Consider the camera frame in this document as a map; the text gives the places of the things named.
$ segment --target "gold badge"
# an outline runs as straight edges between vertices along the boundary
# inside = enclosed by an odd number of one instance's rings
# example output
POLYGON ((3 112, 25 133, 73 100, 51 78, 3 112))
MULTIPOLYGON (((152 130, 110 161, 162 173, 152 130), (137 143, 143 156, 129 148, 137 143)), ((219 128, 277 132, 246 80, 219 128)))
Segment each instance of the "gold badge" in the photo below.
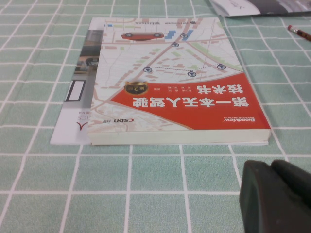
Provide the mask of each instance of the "gold badge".
POLYGON ((148 90, 148 85, 147 82, 126 82, 124 89, 132 95, 141 95, 148 90))

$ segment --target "dotted line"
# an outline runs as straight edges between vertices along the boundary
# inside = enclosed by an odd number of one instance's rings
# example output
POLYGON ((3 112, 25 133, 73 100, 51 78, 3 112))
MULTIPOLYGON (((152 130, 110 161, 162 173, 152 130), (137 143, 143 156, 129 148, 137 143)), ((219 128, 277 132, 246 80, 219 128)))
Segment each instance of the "dotted line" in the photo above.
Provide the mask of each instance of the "dotted line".
POLYGON ((204 68, 208 68, 208 67, 214 67, 214 66, 218 66, 219 64, 214 64, 214 65, 211 65, 211 66, 207 66, 207 67, 202 67, 202 68, 199 68, 199 69, 204 69, 204 68))
MULTIPOLYGON (((164 67, 152 67, 152 68, 160 68, 160 69, 173 69, 173 68, 164 68, 164 67)), ((174 69, 174 70, 181 70, 181 71, 192 71, 189 69, 174 69)))

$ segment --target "green checkered tablecloth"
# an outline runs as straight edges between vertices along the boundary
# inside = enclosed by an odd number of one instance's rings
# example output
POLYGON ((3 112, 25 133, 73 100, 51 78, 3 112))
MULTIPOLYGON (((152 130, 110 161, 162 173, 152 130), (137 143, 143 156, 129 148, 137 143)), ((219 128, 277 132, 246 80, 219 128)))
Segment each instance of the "green checkered tablecloth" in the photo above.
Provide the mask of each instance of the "green checkered tablecloth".
POLYGON ((273 133, 268 146, 49 141, 92 17, 214 17, 208 0, 0 1, 1 233, 241 233, 243 163, 311 172, 311 32, 300 17, 221 18, 273 133))

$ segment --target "black object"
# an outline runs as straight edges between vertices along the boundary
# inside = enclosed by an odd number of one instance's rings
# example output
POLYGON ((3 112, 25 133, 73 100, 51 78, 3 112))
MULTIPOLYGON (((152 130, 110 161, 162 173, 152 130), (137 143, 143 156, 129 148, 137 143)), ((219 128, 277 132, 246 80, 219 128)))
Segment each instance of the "black object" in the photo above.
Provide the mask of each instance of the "black object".
POLYGON ((311 233, 311 174, 283 160, 246 161, 240 208, 245 233, 311 233))

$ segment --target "red car illustration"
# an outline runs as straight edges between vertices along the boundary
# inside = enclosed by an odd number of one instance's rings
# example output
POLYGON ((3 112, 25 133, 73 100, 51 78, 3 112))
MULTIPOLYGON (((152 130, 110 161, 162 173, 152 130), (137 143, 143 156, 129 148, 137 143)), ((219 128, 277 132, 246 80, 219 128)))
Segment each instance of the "red car illustration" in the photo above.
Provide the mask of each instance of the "red car illustration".
POLYGON ((136 40, 136 41, 144 41, 144 40, 152 40, 163 38, 164 35, 162 33, 126 33, 122 35, 123 39, 127 40, 136 40))

